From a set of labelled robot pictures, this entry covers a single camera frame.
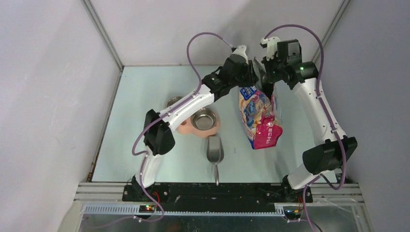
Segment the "colourful cat food bag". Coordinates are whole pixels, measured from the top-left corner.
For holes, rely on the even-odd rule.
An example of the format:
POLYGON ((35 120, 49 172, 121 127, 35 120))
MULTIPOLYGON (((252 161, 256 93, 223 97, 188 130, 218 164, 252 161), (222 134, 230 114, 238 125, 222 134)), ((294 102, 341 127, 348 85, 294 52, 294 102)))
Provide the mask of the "colourful cat food bag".
MULTIPOLYGON (((253 61, 258 64, 260 74, 265 72, 259 60, 253 61)), ((273 85, 272 95, 265 95, 261 91, 261 81, 259 86, 239 89, 239 112, 252 149, 276 146, 283 133, 276 90, 273 85)))

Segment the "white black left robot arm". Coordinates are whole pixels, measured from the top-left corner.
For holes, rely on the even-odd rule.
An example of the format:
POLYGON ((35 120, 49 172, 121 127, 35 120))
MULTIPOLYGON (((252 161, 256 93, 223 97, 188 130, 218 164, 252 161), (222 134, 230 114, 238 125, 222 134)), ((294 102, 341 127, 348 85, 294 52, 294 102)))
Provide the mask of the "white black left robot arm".
POLYGON ((151 186, 155 183, 162 156, 175 146, 173 132, 184 120, 228 95, 232 88, 249 87, 256 81, 257 77, 246 53, 235 51, 222 66, 206 75, 190 94, 160 112, 149 110, 144 129, 136 139, 136 142, 143 139, 146 148, 141 152, 144 158, 137 174, 138 185, 134 189, 134 195, 141 201, 151 199, 151 186))

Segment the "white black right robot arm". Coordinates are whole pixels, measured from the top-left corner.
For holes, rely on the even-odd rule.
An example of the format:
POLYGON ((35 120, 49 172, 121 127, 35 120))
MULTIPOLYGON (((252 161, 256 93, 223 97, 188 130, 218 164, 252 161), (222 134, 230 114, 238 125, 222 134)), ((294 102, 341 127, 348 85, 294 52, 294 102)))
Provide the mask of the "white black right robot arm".
POLYGON ((283 81, 294 92, 312 129, 315 147, 302 155, 303 163, 285 177, 288 185, 281 189, 282 198, 294 202, 300 189, 321 174, 343 167, 357 148, 355 137, 348 137, 339 126, 319 83, 319 72, 313 62, 302 61, 298 40, 281 41, 278 37, 261 39, 266 49, 260 68, 260 87, 272 96, 274 84, 283 81))

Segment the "pink double pet bowl stand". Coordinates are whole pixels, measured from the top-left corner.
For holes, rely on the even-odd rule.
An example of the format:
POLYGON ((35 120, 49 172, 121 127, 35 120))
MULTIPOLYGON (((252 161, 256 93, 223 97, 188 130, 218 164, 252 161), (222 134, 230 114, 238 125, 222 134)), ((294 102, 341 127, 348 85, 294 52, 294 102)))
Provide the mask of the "pink double pet bowl stand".
POLYGON ((199 138, 208 138, 216 135, 220 128, 220 118, 218 114, 207 107, 201 108, 189 118, 184 120, 178 127, 180 134, 193 134, 199 138))

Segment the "metal food scoop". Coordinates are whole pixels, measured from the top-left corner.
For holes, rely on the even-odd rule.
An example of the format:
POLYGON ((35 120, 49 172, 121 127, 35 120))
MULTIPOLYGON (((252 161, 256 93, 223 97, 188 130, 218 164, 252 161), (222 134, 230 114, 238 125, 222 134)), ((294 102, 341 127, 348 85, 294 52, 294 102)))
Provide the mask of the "metal food scoop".
POLYGON ((213 165, 214 179, 216 186, 220 184, 218 165, 224 159, 224 151, 221 143, 221 138, 218 135, 212 135, 208 137, 206 157, 208 161, 213 165))

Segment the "steel bowl near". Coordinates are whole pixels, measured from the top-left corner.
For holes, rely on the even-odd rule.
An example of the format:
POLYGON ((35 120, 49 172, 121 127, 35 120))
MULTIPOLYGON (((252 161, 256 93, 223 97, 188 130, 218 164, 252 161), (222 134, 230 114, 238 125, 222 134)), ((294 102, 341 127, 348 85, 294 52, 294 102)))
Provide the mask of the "steel bowl near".
POLYGON ((195 112, 190 120, 194 128, 206 131, 216 127, 218 117, 212 109, 204 107, 195 112))

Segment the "steel bowl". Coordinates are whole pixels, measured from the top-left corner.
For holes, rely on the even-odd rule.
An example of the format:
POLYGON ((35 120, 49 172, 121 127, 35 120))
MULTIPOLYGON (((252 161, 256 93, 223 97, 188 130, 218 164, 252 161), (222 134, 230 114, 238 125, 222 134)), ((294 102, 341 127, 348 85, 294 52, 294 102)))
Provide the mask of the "steel bowl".
POLYGON ((206 131, 216 127, 218 117, 212 109, 204 107, 195 112, 190 120, 194 128, 206 131))
POLYGON ((175 104, 176 102, 178 102, 180 99, 182 99, 181 96, 177 96, 177 97, 172 97, 166 104, 166 108, 171 107, 173 104, 175 104))

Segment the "steel bowl far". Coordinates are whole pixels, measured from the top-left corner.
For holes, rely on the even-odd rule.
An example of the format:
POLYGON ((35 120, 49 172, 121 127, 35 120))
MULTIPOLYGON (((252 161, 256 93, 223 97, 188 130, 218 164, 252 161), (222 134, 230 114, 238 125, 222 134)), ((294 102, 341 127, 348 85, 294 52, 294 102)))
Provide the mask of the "steel bowl far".
POLYGON ((176 102, 178 102, 180 99, 182 99, 181 96, 177 96, 177 97, 172 97, 166 104, 166 108, 171 107, 173 104, 175 104, 176 102))

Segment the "right controller board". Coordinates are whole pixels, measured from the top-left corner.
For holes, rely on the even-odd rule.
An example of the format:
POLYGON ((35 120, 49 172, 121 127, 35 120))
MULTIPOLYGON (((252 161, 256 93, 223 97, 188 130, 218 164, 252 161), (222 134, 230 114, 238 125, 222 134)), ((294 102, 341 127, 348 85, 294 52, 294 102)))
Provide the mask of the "right controller board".
POLYGON ((284 218, 286 220, 299 220, 303 214, 304 209, 284 209, 284 218))

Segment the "controller board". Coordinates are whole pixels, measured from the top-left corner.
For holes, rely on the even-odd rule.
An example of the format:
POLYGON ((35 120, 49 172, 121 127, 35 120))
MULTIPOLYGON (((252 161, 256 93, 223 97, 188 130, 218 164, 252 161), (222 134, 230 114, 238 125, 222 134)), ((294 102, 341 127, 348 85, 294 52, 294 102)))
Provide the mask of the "controller board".
POLYGON ((156 206, 155 205, 140 205, 138 212, 139 213, 155 213, 156 211, 156 206))
POLYGON ((304 209, 284 209, 284 218, 286 220, 299 220, 303 214, 304 209))

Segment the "left controller board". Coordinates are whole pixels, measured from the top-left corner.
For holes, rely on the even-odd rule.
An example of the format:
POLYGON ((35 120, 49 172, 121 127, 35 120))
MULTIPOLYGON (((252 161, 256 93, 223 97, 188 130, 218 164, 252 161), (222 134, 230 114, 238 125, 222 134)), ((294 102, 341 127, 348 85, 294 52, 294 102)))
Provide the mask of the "left controller board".
POLYGON ((156 206, 155 205, 140 205, 138 212, 139 213, 155 213, 156 211, 156 206))

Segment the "aluminium frame rail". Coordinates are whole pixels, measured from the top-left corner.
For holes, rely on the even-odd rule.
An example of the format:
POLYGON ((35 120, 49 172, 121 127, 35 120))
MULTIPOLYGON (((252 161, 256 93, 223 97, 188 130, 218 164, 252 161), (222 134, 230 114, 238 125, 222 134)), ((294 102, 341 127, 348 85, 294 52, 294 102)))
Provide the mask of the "aluminium frame rail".
POLYGON ((301 203, 278 203, 263 198, 234 199, 171 197, 168 202, 154 204, 145 197, 137 197, 131 186, 124 183, 82 183, 75 200, 90 214, 118 214, 138 216, 283 216, 284 209, 302 209, 301 203), (155 213, 139 213, 140 205, 155 205, 155 213))

